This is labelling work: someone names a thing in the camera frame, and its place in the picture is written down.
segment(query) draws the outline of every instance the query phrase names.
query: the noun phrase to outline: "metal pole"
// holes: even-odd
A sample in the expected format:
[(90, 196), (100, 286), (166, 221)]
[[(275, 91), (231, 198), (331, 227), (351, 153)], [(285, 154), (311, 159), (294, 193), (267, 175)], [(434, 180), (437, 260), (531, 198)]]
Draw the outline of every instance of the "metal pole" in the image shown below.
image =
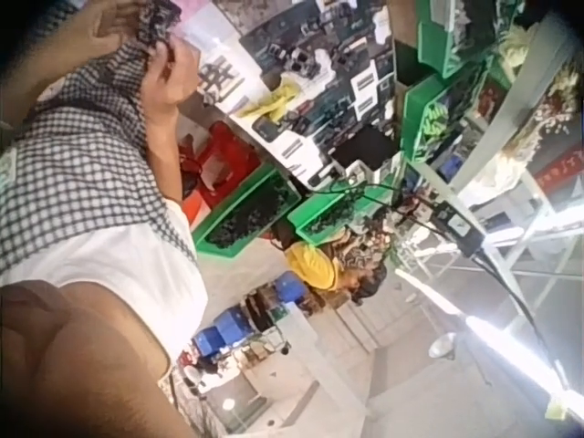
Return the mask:
[[(432, 267), (443, 267), (442, 265), (430, 264)], [(473, 271), (473, 272), (484, 272), (482, 267), (478, 266), (449, 266), (450, 269), (455, 269), (457, 271)], [(545, 271), (527, 271), (520, 269), (513, 269), (511, 271), (516, 276), (544, 276), (550, 278), (557, 278), (558, 280), (570, 280), (570, 281), (582, 281), (582, 274), (562, 274), (559, 272), (545, 272)]]

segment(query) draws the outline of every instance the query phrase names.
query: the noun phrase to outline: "blue crate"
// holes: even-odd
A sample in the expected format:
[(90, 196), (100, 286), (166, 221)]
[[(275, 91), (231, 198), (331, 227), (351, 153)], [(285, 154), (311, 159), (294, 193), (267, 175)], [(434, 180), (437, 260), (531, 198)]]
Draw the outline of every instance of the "blue crate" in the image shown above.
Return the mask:
[(228, 308), (213, 321), (221, 337), (229, 346), (236, 344), (254, 333), (249, 321), (239, 306)]
[(214, 326), (205, 328), (197, 333), (193, 338), (193, 342), (201, 351), (201, 355), (205, 357), (217, 354), (219, 350), (227, 345), (217, 327)]
[(287, 271), (279, 276), (274, 282), (274, 286), (283, 303), (293, 303), (308, 292), (304, 282), (292, 271)]

